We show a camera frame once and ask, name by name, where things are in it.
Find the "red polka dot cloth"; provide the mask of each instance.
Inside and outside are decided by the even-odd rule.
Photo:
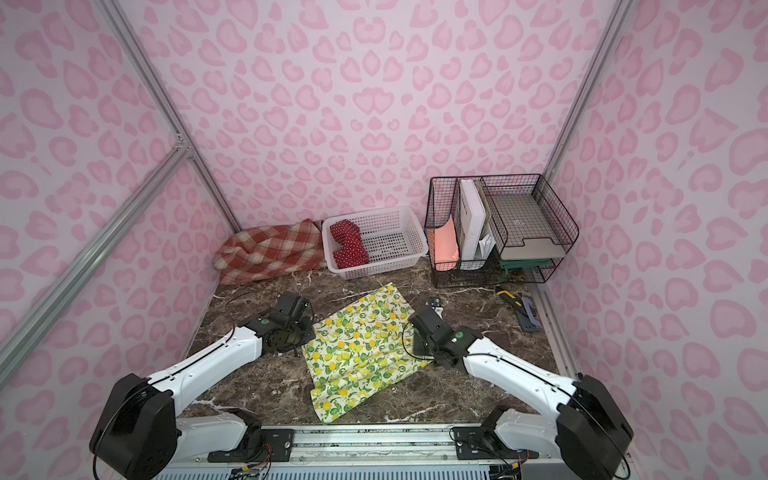
[[[368,252],[362,245],[360,229],[349,220],[342,220],[331,225],[333,239],[341,245],[341,250],[333,252],[333,258],[339,268],[365,265],[370,263]]]

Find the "plaid blanket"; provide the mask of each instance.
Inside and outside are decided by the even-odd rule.
[[[221,285],[264,280],[325,265],[323,238],[311,220],[243,230],[230,237],[214,257]]]

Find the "wire tray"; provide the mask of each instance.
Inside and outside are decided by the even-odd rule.
[[[425,229],[444,226],[452,215],[458,238],[461,230],[458,215],[460,180],[479,180],[488,201],[490,227],[497,246],[485,264],[476,270],[463,270],[461,260],[453,268],[436,265],[430,250],[435,286],[544,283],[549,280],[563,260],[561,257],[518,261],[502,260],[500,256],[506,247],[522,247],[531,239],[548,238],[553,245],[562,247],[564,253],[576,242],[578,226],[549,183],[540,174],[433,177],[429,182]]]

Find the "white plastic basket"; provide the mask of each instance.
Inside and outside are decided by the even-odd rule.
[[[368,252],[370,263],[349,268],[336,265],[333,252],[341,246],[333,239],[330,227],[341,220],[349,220],[360,229],[362,245]],[[416,265],[429,250],[424,230],[410,207],[379,208],[331,217],[323,222],[323,249],[328,270],[344,280],[409,268]]]

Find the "black bracket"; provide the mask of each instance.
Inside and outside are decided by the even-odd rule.
[[[479,427],[453,427],[451,438],[456,446],[456,458],[459,460],[503,458],[519,461],[538,458],[538,452],[507,448],[496,435],[496,422],[507,410],[509,410],[507,406],[496,406]]]
[[[292,429],[262,429],[261,422],[249,412],[239,409],[229,411],[245,421],[247,429],[240,444],[233,450],[211,452],[209,463],[261,463],[270,455],[271,462],[288,462],[293,448]]]

